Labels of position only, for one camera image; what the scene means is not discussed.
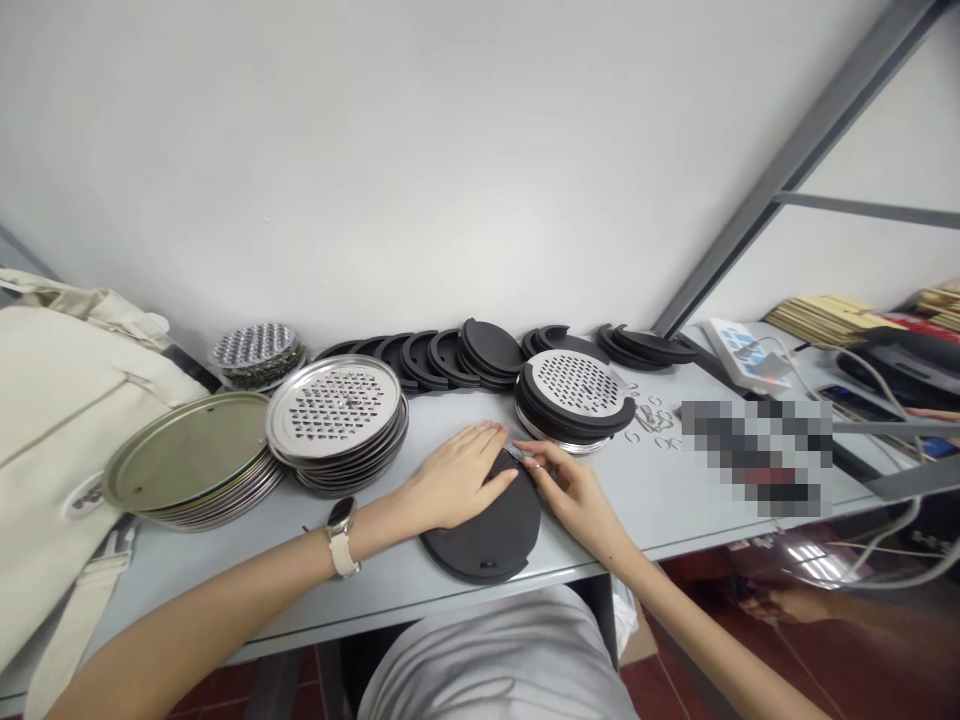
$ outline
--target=forearm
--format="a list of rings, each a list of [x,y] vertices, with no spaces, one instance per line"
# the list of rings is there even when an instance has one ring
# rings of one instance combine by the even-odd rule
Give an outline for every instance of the forearm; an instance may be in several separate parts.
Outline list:
[[[632,542],[612,553],[605,564],[744,718],[827,718],[801,692],[701,610]]]
[[[354,560],[416,534],[400,505],[393,493],[358,510],[350,531]],[[165,717],[251,635],[333,575],[326,534],[314,530],[211,578],[104,646],[48,718]]]

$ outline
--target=white wall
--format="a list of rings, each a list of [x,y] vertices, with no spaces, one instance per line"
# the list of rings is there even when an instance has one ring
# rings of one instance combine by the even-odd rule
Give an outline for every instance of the white wall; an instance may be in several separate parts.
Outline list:
[[[960,6],[804,183],[811,195],[960,212]],[[797,295],[889,309],[960,275],[960,231],[787,207],[700,307],[755,320]]]
[[[649,326],[883,0],[3,0],[0,223],[188,348]]]

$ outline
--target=stack of metal grater plates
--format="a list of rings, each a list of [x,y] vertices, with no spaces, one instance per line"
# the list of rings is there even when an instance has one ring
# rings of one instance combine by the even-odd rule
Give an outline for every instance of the stack of metal grater plates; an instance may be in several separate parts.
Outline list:
[[[305,488],[331,498],[382,475],[408,425],[396,373],[362,355],[328,357],[295,373],[270,399],[266,419],[273,454]]]
[[[184,532],[239,517],[287,474],[267,447],[267,402],[256,393],[214,395],[154,421],[110,459],[104,498]]]
[[[286,325],[263,323],[224,335],[210,352],[231,390],[266,392],[303,367],[306,348]]]

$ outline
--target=gray table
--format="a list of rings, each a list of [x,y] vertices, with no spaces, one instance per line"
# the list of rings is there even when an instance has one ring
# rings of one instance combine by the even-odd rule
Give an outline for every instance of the gray table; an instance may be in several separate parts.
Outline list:
[[[675,366],[658,373],[638,373],[617,366],[629,383],[636,383],[645,400],[656,395],[675,410],[683,400],[730,400],[738,396],[696,365]],[[508,424],[512,437],[526,438],[517,424],[512,397],[486,391],[457,391],[411,400],[410,431],[390,470],[359,494],[369,502],[396,488],[420,462],[455,430],[470,422],[493,419]],[[711,485],[696,469],[692,453],[662,450],[642,430],[639,444],[623,433],[585,462],[596,470],[611,503],[633,540],[653,560],[749,538],[777,529],[756,507],[737,502],[729,486]],[[666,436],[680,436],[677,427]],[[844,440],[854,449],[864,438]],[[833,514],[877,507],[882,502],[849,475],[834,470],[824,486]],[[217,573],[302,532],[316,527],[332,501],[308,495],[295,483],[281,484],[247,515],[222,528],[191,535],[143,523],[133,563],[121,576],[87,648],[86,658],[114,635],[171,598]],[[783,527],[816,518],[780,520]],[[558,523],[544,513],[540,537],[526,569],[510,582],[477,587],[441,571],[418,540],[396,545],[364,563],[363,572],[347,581],[316,588],[251,638],[231,658],[241,662],[357,632],[406,622],[438,612],[566,583],[603,572]],[[30,644],[0,676],[0,717],[19,712],[32,668],[54,620],[41,628]]]

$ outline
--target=woman's left hand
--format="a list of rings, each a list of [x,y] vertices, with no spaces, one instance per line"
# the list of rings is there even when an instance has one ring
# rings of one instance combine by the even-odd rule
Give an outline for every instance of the woman's left hand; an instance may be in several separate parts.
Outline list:
[[[418,534],[465,523],[507,489],[518,474],[516,470],[504,470],[483,482],[506,441],[507,428],[487,421],[465,427],[433,451],[398,491]]]

